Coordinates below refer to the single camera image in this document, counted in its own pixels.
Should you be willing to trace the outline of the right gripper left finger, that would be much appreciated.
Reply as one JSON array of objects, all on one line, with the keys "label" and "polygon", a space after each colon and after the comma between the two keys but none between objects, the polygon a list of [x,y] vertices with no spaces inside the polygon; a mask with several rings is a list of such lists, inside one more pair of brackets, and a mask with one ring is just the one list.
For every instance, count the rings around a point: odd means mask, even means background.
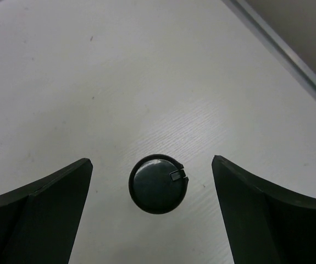
[{"label": "right gripper left finger", "polygon": [[92,171],[82,158],[0,195],[0,263],[68,263]]}]

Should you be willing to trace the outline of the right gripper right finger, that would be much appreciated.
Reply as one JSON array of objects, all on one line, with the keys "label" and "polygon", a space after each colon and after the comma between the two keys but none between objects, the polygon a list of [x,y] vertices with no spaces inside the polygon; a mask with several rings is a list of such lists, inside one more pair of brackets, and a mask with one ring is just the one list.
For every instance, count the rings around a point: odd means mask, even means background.
[{"label": "right gripper right finger", "polygon": [[222,156],[213,158],[212,171],[235,263],[316,263],[316,198]]}]

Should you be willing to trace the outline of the black-cap pepper grinder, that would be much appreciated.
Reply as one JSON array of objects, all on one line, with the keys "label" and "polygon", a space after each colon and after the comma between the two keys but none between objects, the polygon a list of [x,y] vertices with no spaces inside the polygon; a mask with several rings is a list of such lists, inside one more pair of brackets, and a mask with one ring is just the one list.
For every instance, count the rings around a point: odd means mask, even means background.
[{"label": "black-cap pepper grinder", "polygon": [[182,203],[188,182],[180,162],[168,155],[153,154],[135,164],[128,186],[137,207],[153,215],[162,215]]}]

